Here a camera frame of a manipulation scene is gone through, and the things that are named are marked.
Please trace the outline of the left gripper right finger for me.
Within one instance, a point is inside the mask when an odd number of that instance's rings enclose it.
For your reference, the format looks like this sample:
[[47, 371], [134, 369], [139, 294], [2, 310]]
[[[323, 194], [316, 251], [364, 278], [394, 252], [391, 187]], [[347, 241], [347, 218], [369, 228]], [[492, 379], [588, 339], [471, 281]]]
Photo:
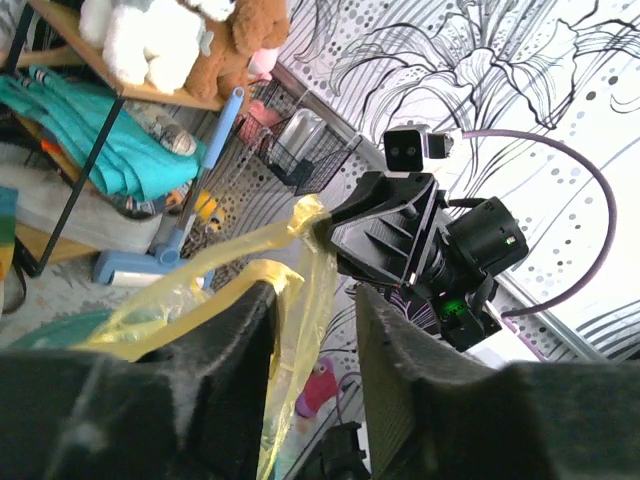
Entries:
[[515, 362], [493, 369], [356, 292], [376, 479], [635, 479], [636, 363]]

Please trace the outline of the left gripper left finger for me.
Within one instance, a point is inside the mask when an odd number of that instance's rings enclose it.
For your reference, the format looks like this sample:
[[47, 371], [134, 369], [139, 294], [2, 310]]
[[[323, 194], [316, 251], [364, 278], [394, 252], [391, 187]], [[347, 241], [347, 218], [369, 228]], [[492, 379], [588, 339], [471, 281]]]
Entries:
[[257, 282], [134, 363], [87, 351], [4, 351], [2, 477], [254, 478], [275, 299]]

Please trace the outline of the teal trash bin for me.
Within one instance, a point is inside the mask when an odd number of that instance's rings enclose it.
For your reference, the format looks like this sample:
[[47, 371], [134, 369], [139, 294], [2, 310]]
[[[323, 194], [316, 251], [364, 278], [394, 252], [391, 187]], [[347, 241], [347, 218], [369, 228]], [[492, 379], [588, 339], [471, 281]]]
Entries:
[[7, 349], [67, 349], [84, 342], [98, 327], [108, 321], [112, 310], [69, 315], [25, 334]]

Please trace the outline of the yellow trash bag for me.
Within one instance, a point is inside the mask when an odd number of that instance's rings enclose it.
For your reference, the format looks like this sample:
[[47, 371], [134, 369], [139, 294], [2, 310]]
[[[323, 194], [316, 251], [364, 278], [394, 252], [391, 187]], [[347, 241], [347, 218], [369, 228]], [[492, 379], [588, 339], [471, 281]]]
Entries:
[[275, 350], [267, 357], [256, 473], [268, 478], [332, 315], [337, 261], [314, 232], [328, 218], [317, 195], [300, 198], [289, 219], [208, 247], [135, 293], [78, 349], [133, 362], [230, 312], [255, 283], [273, 287]]

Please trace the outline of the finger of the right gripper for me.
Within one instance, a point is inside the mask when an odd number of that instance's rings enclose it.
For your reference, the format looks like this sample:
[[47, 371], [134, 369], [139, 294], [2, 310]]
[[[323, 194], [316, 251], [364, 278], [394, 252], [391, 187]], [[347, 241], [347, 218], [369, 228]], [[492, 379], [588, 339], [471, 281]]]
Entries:
[[401, 215], [411, 173], [364, 173], [350, 196], [331, 211], [327, 240], [338, 272], [378, 285], [402, 285], [411, 234]]

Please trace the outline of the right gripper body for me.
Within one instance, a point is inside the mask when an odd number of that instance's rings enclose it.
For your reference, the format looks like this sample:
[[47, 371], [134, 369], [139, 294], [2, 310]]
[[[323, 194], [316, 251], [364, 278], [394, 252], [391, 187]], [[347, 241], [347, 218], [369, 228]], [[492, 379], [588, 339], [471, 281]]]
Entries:
[[421, 276], [433, 240], [436, 217], [448, 207], [449, 195], [429, 173], [411, 173], [409, 185], [401, 189], [407, 197], [401, 202], [401, 215], [408, 221], [411, 245], [401, 284], [415, 285]]

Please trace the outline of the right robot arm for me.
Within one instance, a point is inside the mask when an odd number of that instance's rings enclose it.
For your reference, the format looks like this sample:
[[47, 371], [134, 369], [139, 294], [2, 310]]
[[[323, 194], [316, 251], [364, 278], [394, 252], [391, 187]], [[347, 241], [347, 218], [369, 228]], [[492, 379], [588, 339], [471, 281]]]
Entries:
[[528, 245], [496, 197], [453, 206], [429, 173], [369, 171], [330, 213], [326, 239], [339, 273], [367, 283], [392, 302], [407, 296], [427, 307], [441, 337], [460, 352], [497, 332], [484, 310], [495, 278], [524, 259]]

